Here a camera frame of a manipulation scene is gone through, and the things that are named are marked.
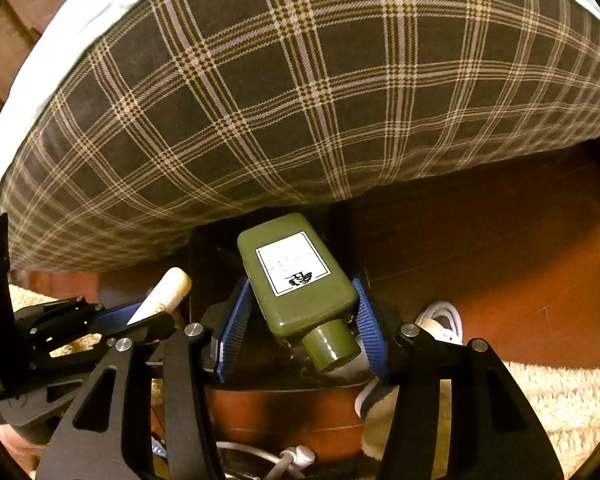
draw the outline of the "white shoe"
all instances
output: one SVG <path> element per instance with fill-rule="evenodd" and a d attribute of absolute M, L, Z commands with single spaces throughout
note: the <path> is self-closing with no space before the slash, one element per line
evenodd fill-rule
<path fill-rule="evenodd" d="M 431 303 L 420 313 L 415 323 L 429 332 L 438 341 L 457 345 L 462 344 L 462 320 L 460 319 L 460 313 L 448 301 L 435 301 Z"/>

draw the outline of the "beige carpet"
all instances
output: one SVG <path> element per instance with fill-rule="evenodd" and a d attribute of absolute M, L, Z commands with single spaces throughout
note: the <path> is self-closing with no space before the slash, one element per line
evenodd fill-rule
<path fill-rule="evenodd" d="M 53 301 L 53 298 L 13 285 L 10 285 L 10 291 L 14 310 L 30 304 Z M 87 336 L 57 352 L 64 354 L 79 351 L 97 340 L 94 336 Z M 600 441 L 600 368 L 569 370 L 516 363 L 508 363 L 507 367 L 536 410 L 554 445 L 564 475 L 568 478 L 589 457 Z M 378 460 L 384 453 L 396 397 L 397 391 L 376 404 L 366 420 L 362 449 L 367 455 Z M 441 388 L 440 400 L 443 407 L 441 411 L 449 412 L 448 381 L 445 381 Z M 438 441 L 446 442 L 448 448 L 450 421 L 448 417 L 441 419 Z M 432 478 L 444 474 L 447 459 L 444 450 L 436 450 L 434 472 L 440 474 L 433 475 Z"/>

